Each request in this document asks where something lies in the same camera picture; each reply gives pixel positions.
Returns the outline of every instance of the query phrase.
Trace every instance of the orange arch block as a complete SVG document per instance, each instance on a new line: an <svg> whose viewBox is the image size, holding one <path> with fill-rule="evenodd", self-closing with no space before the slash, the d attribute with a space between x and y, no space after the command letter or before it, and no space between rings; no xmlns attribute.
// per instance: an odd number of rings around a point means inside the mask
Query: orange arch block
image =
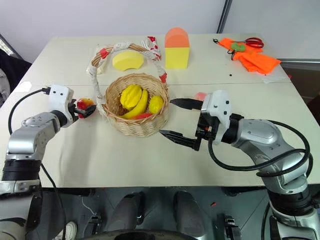
<svg viewBox="0 0 320 240"><path fill-rule="evenodd" d="M180 27L171 28L165 35L165 48L189 48L189 38L185 30Z"/></svg>

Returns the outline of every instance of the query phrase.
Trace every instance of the yellow sponge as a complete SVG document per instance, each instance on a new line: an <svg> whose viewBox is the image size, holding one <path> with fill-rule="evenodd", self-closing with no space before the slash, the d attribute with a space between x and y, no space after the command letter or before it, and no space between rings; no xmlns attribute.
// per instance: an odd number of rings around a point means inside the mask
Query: yellow sponge
<svg viewBox="0 0 320 240"><path fill-rule="evenodd" d="M120 70L139 69L144 64L144 56L136 51L124 51L112 59L112 65Z"/></svg>
<svg viewBox="0 0 320 240"><path fill-rule="evenodd" d="M190 47L166 47L165 68L186 69L188 67Z"/></svg>

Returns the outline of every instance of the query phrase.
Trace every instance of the wicker basket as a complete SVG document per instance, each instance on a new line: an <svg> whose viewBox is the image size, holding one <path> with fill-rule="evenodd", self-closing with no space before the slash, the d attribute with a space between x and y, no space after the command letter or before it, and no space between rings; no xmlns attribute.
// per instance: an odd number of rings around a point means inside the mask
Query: wicker basket
<svg viewBox="0 0 320 240"><path fill-rule="evenodd" d="M141 52L152 59L152 62L156 64L160 76L167 75L163 68L159 67L158 59L154 57L154 54L151 54L149 50L135 44L127 44L127 47L124 47L124 43L121 44L121 47L119 47L119 45L117 46L118 50L131 49ZM146 137L156 133L168 120L169 96L167 84L164 81L160 81L160 79L145 73L132 73L119 77L115 80L106 89L105 96L103 96L100 92L97 81L97 67L101 62L101 56L105 54L106 51L109 54L113 53L115 50L113 47L104 48L104 50L102 49L102 51L98 52L95 58L91 61L92 66L91 69L89 69L89 73L92 76L93 86L97 93L97 108L100 113L107 116L113 127L124 135ZM158 113L143 119L130 120L119 117L128 112L128 110L123 108L120 103L121 93L127 86L132 84L139 85L148 91L147 111L149 109L150 98L153 96L161 96L164 101L161 110Z"/></svg>

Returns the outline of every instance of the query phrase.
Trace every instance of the orange towel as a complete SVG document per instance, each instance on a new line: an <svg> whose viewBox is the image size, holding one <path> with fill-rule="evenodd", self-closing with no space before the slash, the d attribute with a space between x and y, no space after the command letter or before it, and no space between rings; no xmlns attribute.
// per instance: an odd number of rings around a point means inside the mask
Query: orange towel
<svg viewBox="0 0 320 240"><path fill-rule="evenodd" d="M218 44L222 47L232 51L231 44L234 40L229 38L222 39ZM259 72L261 74L269 74L272 70L281 63L280 60L261 54L262 48L254 48L245 45L244 52L236 52L233 60L239 60L248 72Z"/></svg>

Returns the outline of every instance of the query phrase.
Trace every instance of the white table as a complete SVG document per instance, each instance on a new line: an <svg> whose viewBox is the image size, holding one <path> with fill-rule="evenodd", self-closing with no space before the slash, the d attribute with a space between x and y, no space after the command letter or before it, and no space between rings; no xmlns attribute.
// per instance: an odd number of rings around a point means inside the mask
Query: white table
<svg viewBox="0 0 320 240"><path fill-rule="evenodd" d="M316 169L320 167L320 127L309 112L295 87L281 67L276 70L274 83L264 83L264 76L248 73L238 62L232 62L226 49L212 42L225 35L190 35L191 54L188 69L168 70L167 82L171 99L193 97L197 92L227 90L234 113L246 118L271 119L287 123L301 131L308 139L314 156L314 171L309 183L320 183ZM234 39L244 39L245 34L229 34ZM22 82L31 82L29 91L49 84L62 84L74 90L74 98L95 99L87 65L96 44L114 44L131 41L139 43L143 36L58 37L48 43L34 62ZM157 36L163 49L164 36ZM108 66L100 75L101 89L117 77L127 73L149 73L156 76L150 63L139 70L120 72ZM10 95L0 109L0 153L5 156L9 132L7 120L13 104L24 96L21 87ZM46 111L48 96L29 97L16 109L12 126ZM169 121L163 129L181 132L193 138L199 118L198 111L169 107ZM296 148L303 147L291 132L283 130L285 140ZM220 144L214 147L216 155L227 164L252 165L240 150ZM136 187L136 186L260 186L262 181L255 172L234 172L217 166L210 158L207 143L200 151L174 144L161 134L132 138L120 134L98 112L81 119L61 131L48 143L43 164L58 187ZM40 172L44 187L51 187Z"/></svg>

